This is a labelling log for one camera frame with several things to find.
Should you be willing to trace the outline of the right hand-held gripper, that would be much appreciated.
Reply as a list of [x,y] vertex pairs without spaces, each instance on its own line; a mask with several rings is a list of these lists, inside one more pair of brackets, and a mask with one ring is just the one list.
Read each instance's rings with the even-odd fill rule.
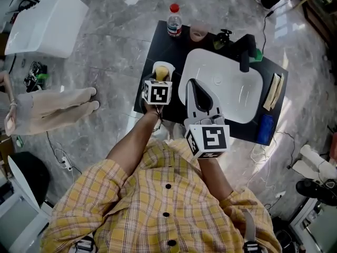
[[189,79],[186,85],[186,111],[188,118],[214,115],[203,119],[185,119],[185,138],[193,159],[220,157],[230,148],[230,126],[221,114],[219,97],[202,81]]

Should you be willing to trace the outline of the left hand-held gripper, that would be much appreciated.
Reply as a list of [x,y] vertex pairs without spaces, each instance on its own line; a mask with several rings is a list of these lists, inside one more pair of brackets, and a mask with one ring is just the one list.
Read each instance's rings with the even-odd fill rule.
[[169,105],[172,95],[172,82],[167,74],[164,81],[156,81],[156,73],[146,76],[142,98],[149,105]]

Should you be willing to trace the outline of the yellow soap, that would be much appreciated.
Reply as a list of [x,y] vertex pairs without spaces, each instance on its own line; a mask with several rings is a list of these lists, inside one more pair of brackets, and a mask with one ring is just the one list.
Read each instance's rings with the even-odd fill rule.
[[165,66],[157,66],[155,68],[156,81],[164,81],[164,78],[169,74],[169,70]]

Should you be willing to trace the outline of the white soap dish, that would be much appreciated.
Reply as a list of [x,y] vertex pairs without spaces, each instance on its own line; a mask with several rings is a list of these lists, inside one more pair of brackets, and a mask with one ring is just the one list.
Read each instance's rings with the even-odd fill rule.
[[157,66],[165,66],[165,67],[168,68],[168,70],[169,70],[169,75],[170,75],[170,81],[171,81],[172,74],[173,74],[173,72],[175,71],[175,67],[174,67],[172,64],[168,63],[168,62],[157,61],[157,62],[155,62],[155,63],[153,64],[153,72],[155,72],[155,68],[156,68]]

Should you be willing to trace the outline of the person's right forearm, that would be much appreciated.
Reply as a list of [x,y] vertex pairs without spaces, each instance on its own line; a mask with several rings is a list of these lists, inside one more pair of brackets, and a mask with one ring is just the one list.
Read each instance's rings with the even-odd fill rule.
[[198,163],[203,181],[210,194],[218,201],[226,199],[233,192],[233,188],[227,181],[218,161],[216,159],[199,159]]

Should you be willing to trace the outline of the black vanity cabinet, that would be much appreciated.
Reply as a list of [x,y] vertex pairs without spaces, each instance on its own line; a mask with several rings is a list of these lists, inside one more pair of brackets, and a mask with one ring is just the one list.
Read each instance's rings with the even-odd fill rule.
[[[171,37],[167,33],[166,22],[158,22],[145,61],[141,80],[146,79],[147,76],[151,74],[153,65],[157,61],[168,62],[175,67],[172,80],[172,98],[170,104],[164,108],[163,119],[175,123],[183,123],[186,119],[186,108],[183,105],[185,101],[178,99],[178,85],[183,76],[183,67],[190,51],[202,48],[223,57],[232,57],[227,47],[223,47],[220,50],[214,48],[214,38],[214,34],[208,33],[200,42],[193,42],[190,38],[190,28],[186,25],[182,27],[182,33],[179,37]],[[246,124],[235,122],[229,118],[229,116],[225,117],[225,123],[230,126],[231,137],[256,143],[262,117],[264,115],[270,116],[273,119],[274,126],[277,125],[280,118],[286,90],[285,83],[282,85],[281,93],[275,107],[269,111],[263,107],[272,83],[273,75],[277,74],[278,76],[287,77],[288,72],[266,57],[263,57],[260,62],[253,62],[250,65],[250,69],[257,70],[263,80],[262,94],[259,97],[260,101],[256,114],[253,119]]]

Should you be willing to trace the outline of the white sink basin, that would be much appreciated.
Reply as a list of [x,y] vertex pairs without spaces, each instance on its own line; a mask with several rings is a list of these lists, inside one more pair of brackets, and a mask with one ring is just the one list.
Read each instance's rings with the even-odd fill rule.
[[243,73],[239,62],[197,48],[187,55],[180,80],[178,93],[183,104],[189,79],[205,83],[219,97],[226,119],[246,124],[255,117],[263,88],[263,79],[257,70]]

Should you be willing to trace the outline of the clear bottle with red cap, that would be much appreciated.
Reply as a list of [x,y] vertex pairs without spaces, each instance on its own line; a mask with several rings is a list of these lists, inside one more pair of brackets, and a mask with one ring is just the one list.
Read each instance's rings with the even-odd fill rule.
[[167,32],[171,37],[178,37],[182,31],[182,18],[180,6],[176,3],[170,5],[170,14],[167,19]]

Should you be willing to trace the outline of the pink cup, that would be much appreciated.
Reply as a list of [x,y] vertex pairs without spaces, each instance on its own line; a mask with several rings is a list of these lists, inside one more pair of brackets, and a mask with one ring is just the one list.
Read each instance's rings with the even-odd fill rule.
[[209,28],[205,23],[195,22],[190,27],[190,38],[194,42],[199,42],[206,37]]

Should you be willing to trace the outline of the green pump dispenser bottle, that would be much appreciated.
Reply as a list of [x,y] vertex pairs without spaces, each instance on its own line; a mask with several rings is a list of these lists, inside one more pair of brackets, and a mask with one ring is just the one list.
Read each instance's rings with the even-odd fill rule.
[[213,46],[215,50],[220,50],[223,47],[229,47],[233,44],[230,40],[232,31],[227,29],[221,29],[221,32],[218,33],[213,39]]

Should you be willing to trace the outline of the beige folded cloth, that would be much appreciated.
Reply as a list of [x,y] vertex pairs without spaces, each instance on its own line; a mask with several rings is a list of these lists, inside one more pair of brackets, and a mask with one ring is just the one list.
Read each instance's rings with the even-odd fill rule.
[[274,94],[274,98],[273,98],[273,101],[271,103],[271,109],[274,109],[279,97],[280,97],[280,94],[281,94],[281,90],[282,90],[282,86],[283,86],[283,82],[284,82],[284,75],[281,74],[281,77],[280,77],[280,80],[278,82],[278,85],[277,85],[277,88],[276,88],[276,91],[275,91],[275,94]]
[[276,73],[274,73],[268,95],[267,95],[266,100],[265,100],[264,105],[263,105],[263,107],[267,111],[269,111],[270,108],[271,108],[271,104],[273,102],[273,99],[274,99],[274,96],[275,96],[275,93],[276,93],[276,90],[277,90],[277,87],[278,87],[278,84],[279,84],[280,80],[281,80],[281,78]]

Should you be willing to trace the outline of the black faucet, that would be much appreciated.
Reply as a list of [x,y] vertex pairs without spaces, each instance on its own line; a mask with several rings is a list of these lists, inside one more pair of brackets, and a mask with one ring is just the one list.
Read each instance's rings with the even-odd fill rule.
[[231,54],[239,62],[240,71],[247,73],[250,68],[250,58],[257,55],[255,36],[246,34],[230,46]]

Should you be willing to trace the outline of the green and black device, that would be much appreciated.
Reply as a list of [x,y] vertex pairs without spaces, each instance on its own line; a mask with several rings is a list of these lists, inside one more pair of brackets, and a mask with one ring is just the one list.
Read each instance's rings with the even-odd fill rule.
[[45,86],[45,81],[49,78],[47,72],[47,66],[41,62],[33,61],[27,77],[24,79],[24,84],[26,86],[26,92],[34,92],[38,90],[43,90]]

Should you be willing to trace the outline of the white rectangular tub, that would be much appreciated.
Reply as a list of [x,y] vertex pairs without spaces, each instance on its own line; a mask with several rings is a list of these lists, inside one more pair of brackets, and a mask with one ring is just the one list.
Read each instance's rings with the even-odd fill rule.
[[35,52],[68,58],[87,11],[81,0],[40,0],[18,14],[5,55]]

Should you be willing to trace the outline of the black round seat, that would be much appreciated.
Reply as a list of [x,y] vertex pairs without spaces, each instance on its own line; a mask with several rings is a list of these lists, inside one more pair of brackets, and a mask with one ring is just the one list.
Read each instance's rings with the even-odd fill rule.
[[41,207],[47,194],[50,175],[45,164],[30,152],[19,152],[8,156],[8,163],[20,188]]

